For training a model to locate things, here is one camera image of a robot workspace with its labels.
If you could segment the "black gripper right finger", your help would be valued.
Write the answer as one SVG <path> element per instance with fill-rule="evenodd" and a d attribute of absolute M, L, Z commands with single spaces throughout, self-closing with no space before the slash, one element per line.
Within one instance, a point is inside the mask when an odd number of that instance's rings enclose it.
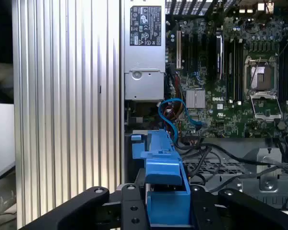
<path fill-rule="evenodd" d="M 288 230 L 288 214 L 235 189 L 191 189 L 195 230 Z"/>

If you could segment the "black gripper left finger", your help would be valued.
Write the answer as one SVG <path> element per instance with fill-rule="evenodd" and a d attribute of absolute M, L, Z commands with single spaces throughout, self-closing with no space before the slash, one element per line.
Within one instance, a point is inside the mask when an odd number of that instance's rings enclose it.
<path fill-rule="evenodd" d="M 139 188 L 127 184 L 110 193 L 91 187 L 22 227 L 24 230 L 147 230 Z"/>

